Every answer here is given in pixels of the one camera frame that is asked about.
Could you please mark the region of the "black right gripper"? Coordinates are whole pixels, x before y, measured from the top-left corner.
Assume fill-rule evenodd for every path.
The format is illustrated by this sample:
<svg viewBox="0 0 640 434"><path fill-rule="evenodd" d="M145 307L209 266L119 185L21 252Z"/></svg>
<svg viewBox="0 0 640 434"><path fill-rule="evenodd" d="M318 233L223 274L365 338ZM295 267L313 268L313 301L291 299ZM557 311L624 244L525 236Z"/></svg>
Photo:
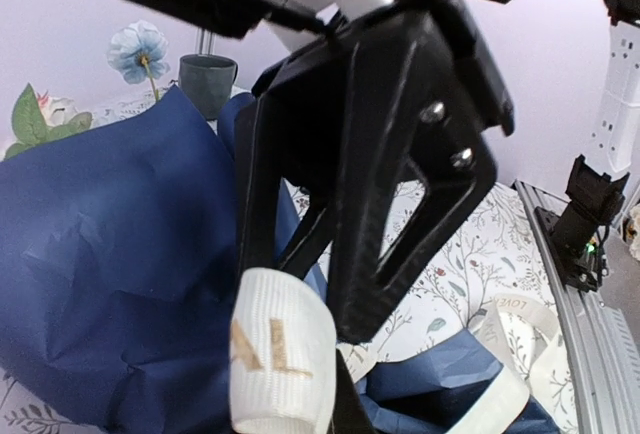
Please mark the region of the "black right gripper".
<svg viewBox="0 0 640 434"><path fill-rule="evenodd" d="M514 103L464 0L398 0L303 44L263 71L277 73L324 41L362 36L404 14L422 30L357 47L334 196L328 306L338 337L369 343L402 309L431 259L492 189L484 133L515 131Z"/></svg>

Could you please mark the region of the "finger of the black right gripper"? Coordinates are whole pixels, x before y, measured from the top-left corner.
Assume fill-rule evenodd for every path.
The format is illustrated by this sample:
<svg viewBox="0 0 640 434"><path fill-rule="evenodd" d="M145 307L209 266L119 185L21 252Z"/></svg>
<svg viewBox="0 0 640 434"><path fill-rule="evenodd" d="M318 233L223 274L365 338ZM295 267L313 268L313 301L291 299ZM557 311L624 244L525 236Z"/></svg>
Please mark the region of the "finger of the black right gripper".
<svg viewBox="0 0 640 434"><path fill-rule="evenodd" d="M285 155L292 144L286 134L293 123L288 109L265 93L241 111L235 120L235 162L238 201L238 275L248 270L280 270L300 279L306 276L328 243L333 244L331 279L358 279L358 241L346 238L347 203L354 201L360 186L347 183L356 157L355 145L360 96L348 90L338 103L342 126L340 160L331 165L328 179L312 189L311 207L289 244L276 252L276 224L281 179L295 175L295 160Z"/></svg>

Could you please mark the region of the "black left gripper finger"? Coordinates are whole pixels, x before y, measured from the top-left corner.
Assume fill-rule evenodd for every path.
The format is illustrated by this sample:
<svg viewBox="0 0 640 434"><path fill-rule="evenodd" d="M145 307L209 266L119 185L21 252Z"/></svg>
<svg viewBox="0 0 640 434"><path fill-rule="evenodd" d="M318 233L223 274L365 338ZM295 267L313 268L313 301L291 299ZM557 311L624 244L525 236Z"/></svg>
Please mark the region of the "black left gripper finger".
<svg viewBox="0 0 640 434"><path fill-rule="evenodd" d="M329 434L374 434L343 355L336 352L336 393Z"/></svg>

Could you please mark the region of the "clear plastic wrap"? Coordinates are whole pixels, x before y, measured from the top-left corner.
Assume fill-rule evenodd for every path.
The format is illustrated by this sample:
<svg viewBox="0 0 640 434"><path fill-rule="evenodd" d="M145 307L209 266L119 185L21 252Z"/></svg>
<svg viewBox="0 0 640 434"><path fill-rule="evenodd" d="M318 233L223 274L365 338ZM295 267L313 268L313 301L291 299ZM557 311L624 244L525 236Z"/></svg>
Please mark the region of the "clear plastic wrap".
<svg viewBox="0 0 640 434"><path fill-rule="evenodd" d="M405 361L375 367L367 351L336 339L333 318L305 282L254 268L243 276L230 325L229 404L238 433L329 433L339 351L375 433L554 433L542 393L563 337L557 317L535 301L487 309L476 334L458 332ZM500 307L546 333L529 383L502 352Z"/></svg>

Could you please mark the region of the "blue wrapping paper sheet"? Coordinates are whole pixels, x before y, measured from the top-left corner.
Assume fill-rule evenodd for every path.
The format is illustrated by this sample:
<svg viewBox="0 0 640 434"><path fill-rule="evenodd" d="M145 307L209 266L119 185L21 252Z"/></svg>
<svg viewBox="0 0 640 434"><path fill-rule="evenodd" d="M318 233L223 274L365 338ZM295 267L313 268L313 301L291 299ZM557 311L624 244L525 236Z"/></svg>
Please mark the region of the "blue wrapping paper sheet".
<svg viewBox="0 0 640 434"><path fill-rule="evenodd" d="M234 145L169 89L1 164L1 368L100 433L238 433Z"/></svg>

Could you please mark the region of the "white fake flower stem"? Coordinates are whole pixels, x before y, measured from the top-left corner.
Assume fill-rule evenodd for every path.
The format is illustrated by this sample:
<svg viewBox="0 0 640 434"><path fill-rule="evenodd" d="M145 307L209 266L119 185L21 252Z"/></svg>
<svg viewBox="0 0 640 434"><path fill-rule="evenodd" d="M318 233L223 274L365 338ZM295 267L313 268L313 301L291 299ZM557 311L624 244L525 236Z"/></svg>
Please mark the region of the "white fake flower stem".
<svg viewBox="0 0 640 434"><path fill-rule="evenodd" d="M2 152L7 160L31 148L88 131L93 114L79 111L72 99L39 94L27 83L14 103L11 128L14 139Z"/></svg>

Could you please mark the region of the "pale blue fake flower stem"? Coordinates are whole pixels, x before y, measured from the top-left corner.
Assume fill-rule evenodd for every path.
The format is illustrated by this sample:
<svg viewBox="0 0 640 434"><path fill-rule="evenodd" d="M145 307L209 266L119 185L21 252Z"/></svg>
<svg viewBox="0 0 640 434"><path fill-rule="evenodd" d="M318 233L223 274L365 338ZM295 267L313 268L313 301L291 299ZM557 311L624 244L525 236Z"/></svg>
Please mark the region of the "pale blue fake flower stem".
<svg viewBox="0 0 640 434"><path fill-rule="evenodd" d="M166 36L154 24L139 20L111 37L106 52L107 63L127 84L137 85L148 80L155 101L159 101L155 81L170 71L165 61L168 46Z"/></svg>

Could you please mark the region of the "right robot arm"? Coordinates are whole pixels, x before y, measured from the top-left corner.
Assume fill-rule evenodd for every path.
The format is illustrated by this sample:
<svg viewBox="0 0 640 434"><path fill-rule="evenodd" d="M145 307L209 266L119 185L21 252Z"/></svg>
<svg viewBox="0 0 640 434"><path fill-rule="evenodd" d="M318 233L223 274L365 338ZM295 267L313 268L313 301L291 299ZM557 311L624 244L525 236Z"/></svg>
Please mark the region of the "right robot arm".
<svg viewBox="0 0 640 434"><path fill-rule="evenodd" d="M237 269L305 278L328 254L338 338L371 340L492 189L484 132L515 131L507 173L551 152L561 233L585 241L622 201L634 125L596 121L606 35L639 30L639 0L235 0L287 56L234 121ZM603 143L589 126L612 133Z"/></svg>

